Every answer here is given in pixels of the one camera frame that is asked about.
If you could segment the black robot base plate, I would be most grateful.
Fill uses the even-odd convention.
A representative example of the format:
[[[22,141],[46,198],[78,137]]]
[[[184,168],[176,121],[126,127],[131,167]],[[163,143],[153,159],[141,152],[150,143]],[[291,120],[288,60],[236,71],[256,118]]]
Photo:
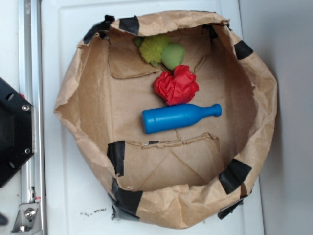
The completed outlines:
[[[0,187],[3,188],[34,154],[32,105],[0,80]]]

